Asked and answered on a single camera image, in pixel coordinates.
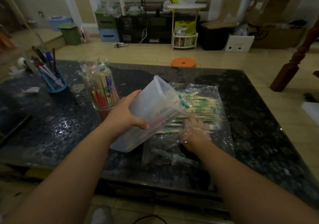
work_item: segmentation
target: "bin lid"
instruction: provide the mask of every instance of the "bin lid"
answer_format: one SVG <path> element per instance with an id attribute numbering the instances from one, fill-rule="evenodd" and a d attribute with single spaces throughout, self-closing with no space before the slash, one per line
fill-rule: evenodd
<path id="1" fill-rule="evenodd" d="M 77 25 L 75 25 L 74 23 L 62 23 L 61 25 L 59 25 L 59 29 L 72 29 L 77 27 Z"/>
<path id="2" fill-rule="evenodd" d="M 95 14 L 105 14 L 106 16 L 110 16 L 110 14 L 109 13 L 106 13 L 103 9 L 97 9 L 96 11 L 95 11 Z"/>

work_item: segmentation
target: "black wire on floor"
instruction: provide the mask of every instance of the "black wire on floor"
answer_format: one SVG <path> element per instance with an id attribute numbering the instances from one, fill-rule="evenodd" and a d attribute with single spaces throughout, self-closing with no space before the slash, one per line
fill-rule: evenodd
<path id="1" fill-rule="evenodd" d="M 156 217 L 156 218 L 162 220 L 165 224 L 167 224 L 167 222 L 166 222 L 163 218 L 161 218 L 160 216 L 158 216 L 158 215 L 143 216 L 143 217 L 141 217 L 141 218 L 138 218 L 133 224 L 136 224 L 136 223 L 139 222 L 140 220 L 145 219 L 145 218 L 148 218 L 148 217 Z"/>

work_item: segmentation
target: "person's left hand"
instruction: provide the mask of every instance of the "person's left hand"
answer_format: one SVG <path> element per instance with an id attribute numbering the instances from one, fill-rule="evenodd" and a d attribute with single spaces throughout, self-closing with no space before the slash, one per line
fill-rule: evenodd
<path id="1" fill-rule="evenodd" d="M 102 122 L 101 127 L 110 129 L 112 143 L 132 126 L 139 127 L 143 130 L 149 129 L 149 125 L 146 121 L 140 117 L 133 116 L 129 110 L 129 105 L 141 91 L 142 90 L 137 90 L 130 93 L 128 96 L 123 97 Z"/>

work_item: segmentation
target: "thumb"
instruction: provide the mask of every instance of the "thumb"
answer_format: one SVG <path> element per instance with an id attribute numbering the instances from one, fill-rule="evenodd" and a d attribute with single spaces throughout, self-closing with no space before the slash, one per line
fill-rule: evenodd
<path id="1" fill-rule="evenodd" d="M 147 130 L 150 126 L 144 121 L 142 118 L 134 116 L 132 118 L 132 125 L 135 127 L 139 127 L 142 130 Z"/>

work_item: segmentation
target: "green storage box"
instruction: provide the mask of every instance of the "green storage box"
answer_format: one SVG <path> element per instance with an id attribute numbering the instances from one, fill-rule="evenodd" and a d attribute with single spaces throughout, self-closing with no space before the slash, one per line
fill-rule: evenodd
<path id="1" fill-rule="evenodd" d="M 112 15 L 105 14 L 103 9 L 97 9 L 95 17 L 99 28 L 116 28 L 115 18 Z"/>
<path id="2" fill-rule="evenodd" d="M 67 45 L 79 45 L 82 43 L 78 27 L 74 23 L 62 23 L 59 29 Z"/>

